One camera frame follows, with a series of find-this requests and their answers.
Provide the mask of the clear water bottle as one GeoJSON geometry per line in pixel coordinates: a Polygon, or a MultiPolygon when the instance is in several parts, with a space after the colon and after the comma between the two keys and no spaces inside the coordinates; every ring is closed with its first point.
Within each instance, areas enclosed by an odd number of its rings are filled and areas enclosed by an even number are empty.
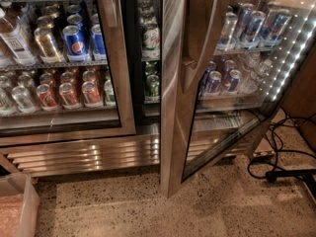
{"type": "Polygon", "coordinates": [[[253,68],[242,83],[240,92],[247,95],[255,93],[264,78],[269,74],[271,66],[272,62],[269,59],[266,59],[257,67],[253,68]]]}

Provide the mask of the red coke can left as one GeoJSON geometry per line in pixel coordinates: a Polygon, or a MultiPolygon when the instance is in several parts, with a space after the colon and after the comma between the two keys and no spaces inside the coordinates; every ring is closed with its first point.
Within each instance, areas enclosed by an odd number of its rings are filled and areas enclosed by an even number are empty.
{"type": "Polygon", "coordinates": [[[60,108],[54,90],[48,84],[39,85],[37,87],[36,93],[39,98],[40,106],[45,111],[53,111],[60,108]]]}

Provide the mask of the gold soda can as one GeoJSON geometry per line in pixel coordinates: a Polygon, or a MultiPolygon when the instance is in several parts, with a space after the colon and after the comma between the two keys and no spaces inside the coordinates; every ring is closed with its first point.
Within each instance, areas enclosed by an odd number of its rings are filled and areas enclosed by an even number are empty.
{"type": "Polygon", "coordinates": [[[40,57],[46,63],[60,63],[64,61],[63,54],[57,44],[52,30],[37,28],[34,31],[35,41],[40,50],[40,57]]]}

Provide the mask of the red coke can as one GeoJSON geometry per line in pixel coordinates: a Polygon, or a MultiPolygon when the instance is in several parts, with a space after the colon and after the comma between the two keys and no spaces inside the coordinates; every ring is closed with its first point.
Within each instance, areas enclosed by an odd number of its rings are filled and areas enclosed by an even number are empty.
{"type": "Polygon", "coordinates": [[[101,107],[103,105],[99,88],[95,82],[87,81],[83,83],[82,94],[84,96],[84,104],[87,107],[101,107]]]}
{"type": "Polygon", "coordinates": [[[60,108],[54,90],[48,84],[39,85],[37,87],[36,93],[39,98],[40,106],[45,111],[53,111],[60,108]]]}
{"type": "Polygon", "coordinates": [[[73,110],[82,107],[76,90],[71,83],[62,83],[59,86],[59,95],[65,109],[73,110]]]}

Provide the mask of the silver diet coke can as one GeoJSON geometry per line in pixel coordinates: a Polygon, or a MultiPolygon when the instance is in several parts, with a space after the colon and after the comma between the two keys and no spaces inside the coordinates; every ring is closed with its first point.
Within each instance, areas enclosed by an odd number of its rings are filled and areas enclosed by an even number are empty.
{"type": "Polygon", "coordinates": [[[22,113],[33,113],[38,109],[32,93],[24,86],[16,86],[13,88],[12,97],[22,113]]]}

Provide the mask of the red coke can middle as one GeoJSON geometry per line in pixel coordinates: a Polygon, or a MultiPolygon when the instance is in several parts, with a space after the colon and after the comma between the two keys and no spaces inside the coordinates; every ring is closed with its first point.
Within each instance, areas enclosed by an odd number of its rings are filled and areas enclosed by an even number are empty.
{"type": "Polygon", "coordinates": [[[62,83],[59,86],[59,95],[65,109],[73,110],[82,107],[76,90],[71,83],[62,83]]]}

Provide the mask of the blue pepsi can front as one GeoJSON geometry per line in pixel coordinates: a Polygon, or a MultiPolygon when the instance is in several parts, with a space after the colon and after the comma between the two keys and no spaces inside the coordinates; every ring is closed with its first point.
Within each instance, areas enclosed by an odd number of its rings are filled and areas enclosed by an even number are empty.
{"type": "Polygon", "coordinates": [[[65,27],[62,34],[69,59],[71,61],[87,61],[89,57],[89,45],[86,34],[74,25],[65,27]]]}

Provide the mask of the silver blue energy can right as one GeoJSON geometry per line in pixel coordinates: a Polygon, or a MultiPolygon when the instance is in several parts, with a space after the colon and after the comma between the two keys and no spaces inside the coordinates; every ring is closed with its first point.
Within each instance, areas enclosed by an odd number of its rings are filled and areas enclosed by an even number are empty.
{"type": "Polygon", "coordinates": [[[292,18],[292,13],[287,9],[273,9],[268,13],[260,31],[259,47],[272,47],[282,40],[282,34],[292,18]]]}

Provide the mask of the iced tea bottle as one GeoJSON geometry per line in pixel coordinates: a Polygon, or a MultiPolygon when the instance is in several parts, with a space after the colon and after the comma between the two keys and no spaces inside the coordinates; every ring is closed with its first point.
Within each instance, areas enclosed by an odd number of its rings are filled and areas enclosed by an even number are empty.
{"type": "Polygon", "coordinates": [[[9,17],[3,9],[0,9],[0,38],[7,44],[17,63],[26,66],[37,63],[30,35],[16,18],[9,17]]]}

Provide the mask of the silver blue energy can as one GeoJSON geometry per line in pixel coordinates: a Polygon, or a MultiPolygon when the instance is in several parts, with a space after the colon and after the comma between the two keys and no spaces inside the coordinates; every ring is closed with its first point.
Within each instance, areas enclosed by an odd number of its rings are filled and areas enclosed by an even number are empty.
{"type": "Polygon", "coordinates": [[[292,18],[292,13],[287,9],[273,9],[268,13],[260,31],[259,47],[272,47],[282,40],[282,34],[292,18]]]}
{"type": "Polygon", "coordinates": [[[225,15],[224,25],[221,30],[220,38],[216,46],[217,49],[224,50],[232,42],[237,21],[238,17],[236,14],[228,12],[225,15]]]}

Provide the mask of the red coke can right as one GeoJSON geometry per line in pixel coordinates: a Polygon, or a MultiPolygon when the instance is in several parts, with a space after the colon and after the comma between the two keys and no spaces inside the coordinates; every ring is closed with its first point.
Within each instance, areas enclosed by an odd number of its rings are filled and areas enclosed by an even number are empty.
{"type": "Polygon", "coordinates": [[[101,107],[103,105],[99,88],[95,82],[87,81],[83,83],[82,94],[84,96],[84,104],[87,107],[101,107]]]}

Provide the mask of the stainless steel fridge base grille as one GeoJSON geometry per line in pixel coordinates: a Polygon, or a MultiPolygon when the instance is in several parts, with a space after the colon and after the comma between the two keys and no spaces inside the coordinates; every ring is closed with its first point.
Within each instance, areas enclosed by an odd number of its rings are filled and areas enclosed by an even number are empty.
{"type": "MultiPolygon", "coordinates": [[[[246,126],[198,124],[186,166],[193,173],[213,159],[248,154],[256,141],[257,132],[246,126]]],[[[19,171],[34,177],[158,165],[159,126],[142,126],[130,136],[7,147],[1,155],[19,171]]]]}

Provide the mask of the fridge glass door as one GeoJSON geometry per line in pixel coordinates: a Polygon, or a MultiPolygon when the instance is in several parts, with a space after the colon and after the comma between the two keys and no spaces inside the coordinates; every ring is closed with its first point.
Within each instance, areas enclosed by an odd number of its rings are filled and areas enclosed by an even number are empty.
{"type": "Polygon", "coordinates": [[[130,96],[128,63],[120,0],[0,0],[1,9],[16,18],[30,35],[37,58],[35,65],[22,65],[1,39],[0,147],[90,140],[133,133],[135,129],[130,96]],[[71,61],[62,31],[74,25],[86,34],[87,61],[71,61]],[[52,30],[64,61],[46,63],[35,41],[37,28],[52,30]],[[92,81],[99,88],[103,105],[84,104],[82,84],[92,81]],[[82,107],[63,107],[59,86],[71,83],[82,107]],[[60,108],[45,111],[40,106],[37,87],[48,84],[60,108]],[[30,90],[38,109],[22,113],[12,97],[12,89],[30,90]]]}
{"type": "Polygon", "coordinates": [[[246,126],[257,132],[254,150],[315,52],[316,0],[162,0],[161,190],[171,197],[213,159],[191,173],[186,166],[198,124],[246,126]],[[292,18],[281,42],[259,47],[268,13],[287,9],[292,18]],[[238,21],[232,42],[216,48],[225,15],[238,21]],[[253,94],[240,87],[261,62],[269,74],[253,94]]]}

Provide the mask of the translucent plastic bin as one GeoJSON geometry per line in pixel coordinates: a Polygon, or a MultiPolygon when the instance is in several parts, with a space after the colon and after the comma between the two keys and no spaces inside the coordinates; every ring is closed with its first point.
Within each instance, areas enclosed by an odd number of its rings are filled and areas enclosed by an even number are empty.
{"type": "Polygon", "coordinates": [[[40,197],[29,174],[0,178],[0,237],[35,237],[40,197]]]}

